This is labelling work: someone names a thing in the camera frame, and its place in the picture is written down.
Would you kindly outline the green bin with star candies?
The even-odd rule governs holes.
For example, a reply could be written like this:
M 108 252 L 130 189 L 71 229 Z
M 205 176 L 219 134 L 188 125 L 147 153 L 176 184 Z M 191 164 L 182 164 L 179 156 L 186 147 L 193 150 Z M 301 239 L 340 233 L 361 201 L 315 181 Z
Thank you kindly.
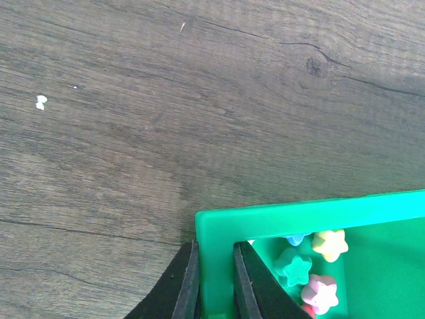
M 424 317 L 424 192 L 201 211 L 195 216 L 203 318 L 235 318 L 233 246 L 252 241 L 269 274 L 288 247 L 337 283 L 327 318 Z

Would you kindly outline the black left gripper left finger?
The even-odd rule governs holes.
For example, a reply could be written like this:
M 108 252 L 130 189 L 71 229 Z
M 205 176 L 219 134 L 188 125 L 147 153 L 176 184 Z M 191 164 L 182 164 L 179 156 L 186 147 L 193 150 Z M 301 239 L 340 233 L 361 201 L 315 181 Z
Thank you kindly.
M 198 242 L 181 246 L 155 286 L 127 319 L 193 319 L 201 317 Z

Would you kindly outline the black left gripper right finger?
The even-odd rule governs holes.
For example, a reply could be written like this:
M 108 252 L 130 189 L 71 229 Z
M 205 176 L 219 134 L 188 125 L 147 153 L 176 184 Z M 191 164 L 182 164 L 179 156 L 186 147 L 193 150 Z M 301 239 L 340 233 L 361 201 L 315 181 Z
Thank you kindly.
M 311 317 L 284 291 L 251 244 L 235 243 L 233 259 L 237 318 Z

